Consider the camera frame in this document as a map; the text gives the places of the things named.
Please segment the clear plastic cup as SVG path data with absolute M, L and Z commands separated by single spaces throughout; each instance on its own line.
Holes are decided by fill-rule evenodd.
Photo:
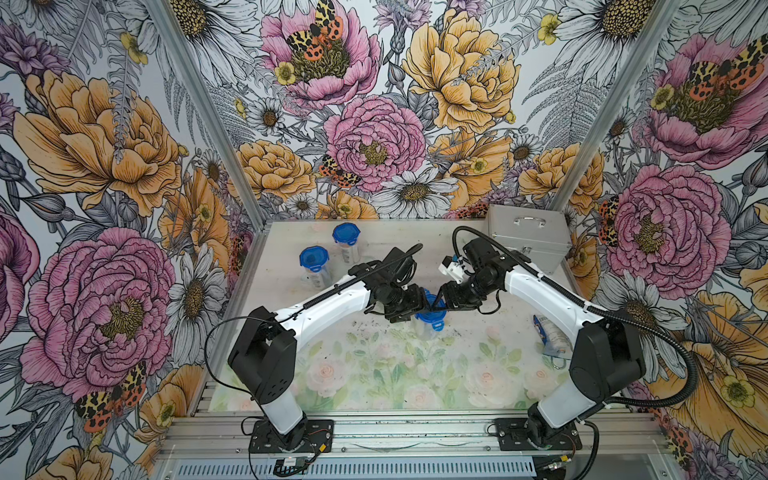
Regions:
M 346 265 L 354 266 L 360 262 L 361 256 L 357 241 L 353 241 L 352 243 L 340 242 L 338 246 L 342 254 L 342 260 Z
M 420 319 L 416 319 L 413 323 L 414 332 L 416 337 L 422 341 L 435 340 L 440 334 L 435 330 L 431 323 L 424 322 Z
M 326 266 L 306 268 L 306 274 L 311 285 L 318 290 L 326 289 L 333 284 L 332 276 Z

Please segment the blue lid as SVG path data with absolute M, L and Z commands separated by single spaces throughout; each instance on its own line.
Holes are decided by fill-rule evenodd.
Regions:
M 421 313 L 417 313 L 414 318 L 420 319 L 424 322 L 431 323 L 435 330 L 442 332 L 445 327 L 445 317 L 447 314 L 446 304 L 442 297 L 431 293 L 429 290 L 425 291 L 426 295 L 426 308 Z
M 345 222 L 334 228 L 332 237 L 337 244 L 353 246 L 357 244 L 360 234 L 361 231 L 356 224 Z
M 329 259 L 328 251 L 319 245 L 309 246 L 299 254 L 300 266 L 312 272 L 323 270 Z

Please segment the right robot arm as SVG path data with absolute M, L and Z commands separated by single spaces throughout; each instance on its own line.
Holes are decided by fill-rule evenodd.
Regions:
M 451 280 L 436 294 L 448 311 L 478 310 L 490 295 L 510 294 L 544 314 L 572 346 L 568 379 L 527 413 L 528 441 L 547 446 L 572 424 L 599 412 L 613 395 L 645 373 L 637 329 L 574 294 L 526 255 L 466 225 L 451 236 Z

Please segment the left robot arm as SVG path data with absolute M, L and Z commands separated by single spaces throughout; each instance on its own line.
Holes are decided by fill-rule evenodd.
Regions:
M 306 436 L 306 413 L 290 392 L 299 350 L 336 322 L 376 305 L 391 323 L 410 320 L 427 307 L 424 289 L 415 275 L 417 243 L 406 251 L 393 248 L 379 261 L 353 266 L 331 286 L 290 307 L 270 311 L 264 306 L 244 318 L 227 364 L 266 418 L 271 443 L 296 450 Z

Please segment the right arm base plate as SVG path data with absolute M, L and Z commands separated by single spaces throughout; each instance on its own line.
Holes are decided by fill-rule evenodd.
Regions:
M 582 448 L 573 422 L 552 428 L 528 418 L 502 417 L 493 420 L 489 433 L 496 437 L 499 449 L 507 452 L 575 452 Z

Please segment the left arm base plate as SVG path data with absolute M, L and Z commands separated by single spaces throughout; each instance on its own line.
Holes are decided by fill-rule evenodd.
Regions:
M 331 419 L 304 419 L 286 434 L 268 421 L 254 425 L 249 435 L 251 454 L 322 454 L 332 450 L 335 422 Z

